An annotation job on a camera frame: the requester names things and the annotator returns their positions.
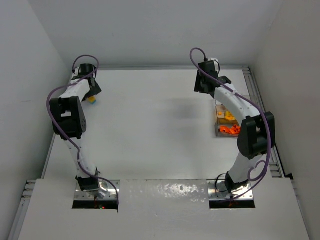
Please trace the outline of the yellow duplo brick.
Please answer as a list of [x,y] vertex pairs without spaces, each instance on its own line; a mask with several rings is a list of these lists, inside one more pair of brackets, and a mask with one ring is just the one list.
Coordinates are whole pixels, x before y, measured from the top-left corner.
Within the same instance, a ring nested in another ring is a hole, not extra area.
[[236,118],[233,116],[233,114],[230,111],[226,111],[224,113],[224,118],[228,121],[234,121]]

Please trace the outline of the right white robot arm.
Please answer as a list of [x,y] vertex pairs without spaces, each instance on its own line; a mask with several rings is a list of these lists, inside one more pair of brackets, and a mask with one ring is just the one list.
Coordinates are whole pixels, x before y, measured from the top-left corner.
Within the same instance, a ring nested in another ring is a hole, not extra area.
[[275,116],[264,112],[253,101],[238,93],[232,81],[219,76],[218,61],[205,58],[198,64],[195,92],[208,94],[222,103],[240,126],[237,137],[239,154],[226,173],[223,192],[231,193],[248,182],[261,180],[267,170],[271,150],[275,146]]

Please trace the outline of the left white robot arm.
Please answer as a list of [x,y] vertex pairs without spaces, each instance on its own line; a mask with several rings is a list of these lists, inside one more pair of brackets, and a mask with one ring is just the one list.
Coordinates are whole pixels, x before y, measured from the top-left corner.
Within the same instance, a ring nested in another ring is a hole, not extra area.
[[96,71],[97,67],[89,63],[74,68],[70,86],[62,95],[48,102],[51,115],[57,123],[53,125],[53,130],[68,146],[77,169],[75,179],[80,190],[91,194],[98,192],[101,186],[97,179],[97,167],[84,154],[83,138],[87,121],[82,102],[102,91],[96,82]]

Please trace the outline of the pile of small orange legos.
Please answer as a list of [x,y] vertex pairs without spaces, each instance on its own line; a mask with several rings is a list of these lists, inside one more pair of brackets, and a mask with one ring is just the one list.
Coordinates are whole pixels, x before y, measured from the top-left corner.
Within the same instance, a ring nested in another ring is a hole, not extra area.
[[225,126],[225,125],[221,125],[219,127],[219,131],[221,133],[226,133],[229,135],[238,135],[241,131],[241,127],[239,125],[233,125],[233,126]]

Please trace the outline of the yellow-teal duplo brick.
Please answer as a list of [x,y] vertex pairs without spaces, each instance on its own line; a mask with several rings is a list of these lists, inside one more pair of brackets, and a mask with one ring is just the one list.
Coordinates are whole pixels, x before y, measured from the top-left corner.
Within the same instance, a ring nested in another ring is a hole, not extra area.
[[95,96],[88,97],[88,98],[87,98],[87,101],[88,101],[90,104],[92,104],[92,105],[97,102]]

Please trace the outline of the clear plastic container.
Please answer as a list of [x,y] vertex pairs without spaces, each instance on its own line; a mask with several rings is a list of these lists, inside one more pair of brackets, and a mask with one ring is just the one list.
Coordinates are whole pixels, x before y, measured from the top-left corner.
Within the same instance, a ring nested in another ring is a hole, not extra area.
[[237,138],[243,120],[261,115],[252,103],[230,92],[218,94],[213,113],[214,130],[218,138]]

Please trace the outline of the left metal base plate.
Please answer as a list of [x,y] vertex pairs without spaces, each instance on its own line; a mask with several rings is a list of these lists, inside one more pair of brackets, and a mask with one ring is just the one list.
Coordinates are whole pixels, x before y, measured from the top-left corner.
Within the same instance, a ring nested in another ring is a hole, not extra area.
[[108,183],[104,180],[99,180],[99,188],[94,190],[85,190],[82,191],[79,184],[76,184],[74,192],[75,201],[116,201],[117,193],[120,193],[120,180],[111,180],[111,183]]

